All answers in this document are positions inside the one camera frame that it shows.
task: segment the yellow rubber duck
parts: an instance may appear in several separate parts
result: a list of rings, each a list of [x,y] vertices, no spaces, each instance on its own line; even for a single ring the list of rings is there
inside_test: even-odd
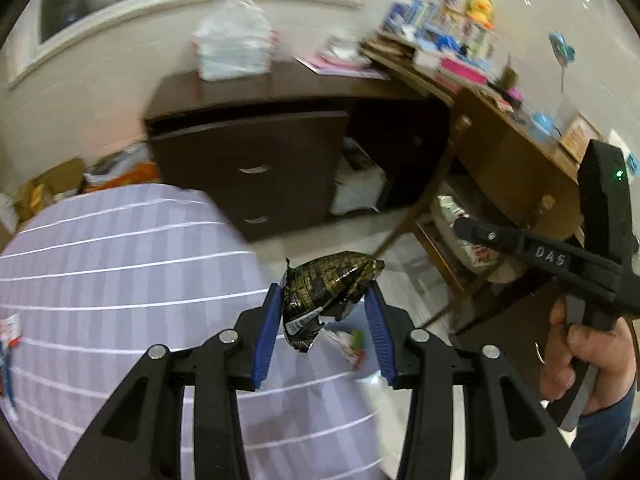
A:
[[[494,28],[494,4],[491,0],[466,0],[466,15],[485,28]]]

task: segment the dark brown cabinet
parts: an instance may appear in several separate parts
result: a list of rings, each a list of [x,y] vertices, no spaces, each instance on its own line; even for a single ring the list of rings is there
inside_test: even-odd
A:
[[[201,189],[247,239],[326,218],[349,116],[254,117],[152,138],[162,180]]]
[[[398,81],[319,76],[280,62],[270,74],[228,81],[169,76],[144,121],[162,182],[206,192],[255,240],[328,219],[344,136],[369,139],[381,153],[403,146],[405,157],[415,155],[399,139],[423,102]],[[419,189],[429,177],[423,171]]]

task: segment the white plastic bag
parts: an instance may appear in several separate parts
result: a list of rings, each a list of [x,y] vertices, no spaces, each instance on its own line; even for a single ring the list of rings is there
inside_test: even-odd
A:
[[[99,162],[84,172],[84,179],[90,186],[103,186],[110,180],[133,170],[137,165],[151,160],[146,142],[136,142],[127,146],[107,160]]]
[[[386,175],[355,140],[343,137],[342,157],[334,181],[336,190],[330,213],[343,215],[356,209],[377,210]]]
[[[269,72],[272,35],[262,9],[252,0],[223,0],[193,35],[200,77],[216,81]]]

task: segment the orange package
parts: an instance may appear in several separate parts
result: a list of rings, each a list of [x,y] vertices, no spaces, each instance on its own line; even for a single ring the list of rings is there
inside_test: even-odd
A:
[[[140,164],[133,168],[133,170],[127,171],[127,173],[105,182],[104,184],[100,184],[100,186],[87,186],[84,192],[91,193],[92,191],[128,186],[129,184],[144,184],[145,182],[151,182],[158,179],[160,179],[160,174],[158,173],[158,167],[154,162],[140,162]]]

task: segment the hand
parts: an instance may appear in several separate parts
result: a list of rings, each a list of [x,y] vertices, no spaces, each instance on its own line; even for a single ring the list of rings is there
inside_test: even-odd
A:
[[[546,342],[545,365],[540,372],[540,390],[549,400],[557,400],[575,382],[572,357],[600,368],[598,380],[583,414],[603,410],[621,400],[636,378],[636,353],[631,330],[622,318],[612,332],[583,325],[564,328],[565,306],[558,300],[551,310],[551,330]]]

